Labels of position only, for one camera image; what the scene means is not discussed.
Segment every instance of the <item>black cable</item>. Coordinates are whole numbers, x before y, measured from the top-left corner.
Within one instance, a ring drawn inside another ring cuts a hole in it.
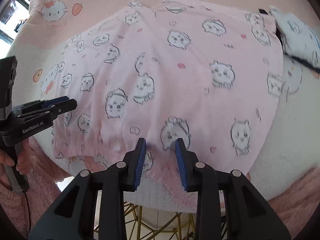
[[[30,207],[29,207],[29,202],[28,202],[28,198],[27,198],[27,194],[26,192],[24,191],[23,192],[24,195],[26,196],[26,201],[27,201],[27,207],[28,207],[28,213],[29,213],[29,233],[31,231],[31,215],[30,215]]]

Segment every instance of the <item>cartoon character face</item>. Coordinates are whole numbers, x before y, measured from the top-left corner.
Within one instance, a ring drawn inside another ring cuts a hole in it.
[[[204,28],[204,31],[206,33],[212,33],[217,35],[218,37],[227,33],[227,30],[224,27],[223,23],[219,20],[206,19],[203,22],[202,27]]]
[[[165,122],[165,126],[161,129],[161,142],[163,149],[175,149],[176,140],[182,138],[183,142],[188,149],[190,146],[190,134],[187,120],[182,120],[177,117],[169,117]]]
[[[106,99],[106,112],[108,118],[121,118],[124,114],[125,105],[128,102],[128,97],[125,95],[124,91],[120,88],[111,91],[108,93]]]
[[[183,12],[187,9],[185,7],[166,7],[166,8],[168,9],[168,11],[175,13],[175,14]]]
[[[78,48],[78,52],[81,52],[81,51],[84,50],[84,43],[83,43],[83,41],[79,41],[79,42],[77,43],[77,48]]]
[[[59,70],[59,65],[57,64],[53,66],[45,75],[41,83],[41,97],[43,97],[44,94],[47,95],[48,92],[52,89],[58,70]]]
[[[90,116],[81,113],[81,115],[78,118],[78,127],[83,134],[86,134],[89,132],[90,129]]]
[[[81,86],[80,91],[90,91],[94,84],[93,75],[91,73],[87,73],[86,75],[82,76],[81,78]]]
[[[282,79],[279,75],[268,73],[267,84],[269,94],[274,97],[279,97],[282,91]]]
[[[143,171],[145,173],[148,173],[151,170],[153,164],[154,164],[154,162],[153,162],[151,152],[146,152],[146,158],[145,158],[144,164],[143,164]]]
[[[45,21],[56,21],[66,13],[66,6],[61,0],[50,1],[44,4],[41,15]]]
[[[142,76],[138,76],[138,82],[134,91],[133,100],[139,104],[147,102],[155,95],[155,83],[152,77],[149,77],[147,73]]]
[[[142,52],[138,57],[137,57],[137,60],[136,60],[136,63],[135,63],[135,68],[136,68],[136,71],[137,72],[140,72],[142,66],[143,66],[143,60],[145,58],[145,53]]]
[[[300,34],[301,33],[301,28],[293,21],[287,21],[287,24],[290,26],[290,29],[295,33],[295,34]]]
[[[106,59],[103,61],[105,63],[112,64],[116,59],[120,56],[120,51],[116,46],[113,46],[110,44],[108,50],[107,50],[107,56]]]
[[[71,80],[72,80],[72,75],[68,73],[67,75],[65,75],[65,76],[62,78],[61,86],[62,86],[63,88],[68,88]]]
[[[81,38],[81,33],[80,33],[80,34],[77,34],[76,36],[74,36],[74,37],[72,38],[72,42],[77,42],[77,41],[80,40],[80,38]]]
[[[245,120],[242,122],[235,119],[235,122],[231,127],[231,139],[233,147],[236,148],[237,156],[247,154],[249,152],[250,134],[251,128],[249,121]]]
[[[258,14],[258,13],[251,13],[251,14],[248,14],[246,16],[246,19],[248,22],[250,22],[250,24],[254,27],[256,26],[260,26],[261,28],[264,28],[264,19],[263,17]]]
[[[213,75],[213,86],[219,88],[231,89],[236,79],[235,73],[230,64],[226,65],[218,61],[210,63],[211,73]]]
[[[125,22],[129,25],[139,22],[139,13],[129,14],[125,17]]]
[[[271,46],[271,41],[267,30],[262,29],[259,26],[252,27],[252,33],[261,44],[264,46]]]
[[[302,81],[302,65],[286,55],[283,60],[282,90],[287,94],[294,94],[299,90]]]
[[[105,44],[107,42],[109,42],[109,34],[104,34],[104,35],[101,35],[101,36],[98,36],[94,41],[93,41],[93,44],[95,46],[100,46],[101,44]]]
[[[128,3],[128,6],[130,6],[131,8],[136,7],[136,6],[143,6],[140,2],[134,0],[130,3]]]
[[[187,46],[191,43],[188,35],[178,31],[169,31],[167,40],[170,46],[174,46],[183,50],[186,50]]]
[[[64,124],[66,127],[69,125],[71,117],[72,117],[71,111],[64,114]]]

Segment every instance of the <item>bedsheet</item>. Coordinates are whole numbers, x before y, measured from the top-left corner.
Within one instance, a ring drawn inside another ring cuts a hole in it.
[[[13,104],[40,99],[41,81],[63,53],[65,40],[74,37],[106,16],[118,11],[131,0],[31,0],[30,18],[20,28],[9,55],[16,55],[18,69],[13,88]],[[160,0],[140,0],[153,6]],[[311,28],[320,25],[319,19],[307,0],[203,0],[239,9],[268,10],[274,5],[282,12],[292,12]],[[63,16],[53,16],[53,6]],[[284,64],[292,68],[289,60]],[[312,166],[320,163],[318,149],[318,127],[320,119],[320,89],[318,75],[301,67],[302,82],[284,90],[279,99],[278,109],[265,144],[250,170],[251,181],[266,199],[284,192],[293,181],[302,177]],[[36,136],[39,144],[52,159],[51,131]],[[54,160],[62,168],[75,174],[80,165],[73,160]],[[136,193],[125,194],[125,200],[143,206],[171,211],[192,212],[176,203],[164,187],[143,176]]]

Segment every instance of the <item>pink fluffy fabric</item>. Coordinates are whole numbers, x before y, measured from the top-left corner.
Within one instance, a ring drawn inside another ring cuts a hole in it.
[[[34,226],[60,194],[55,182],[62,181],[70,175],[44,154],[33,137],[29,139],[29,144],[33,169],[28,175],[30,189],[27,191],[27,197],[30,205],[31,226]],[[29,215],[25,196],[18,196],[0,184],[0,204],[18,231],[27,237]]]
[[[320,202],[320,169],[311,169],[269,204],[290,231],[292,239],[305,227]]]

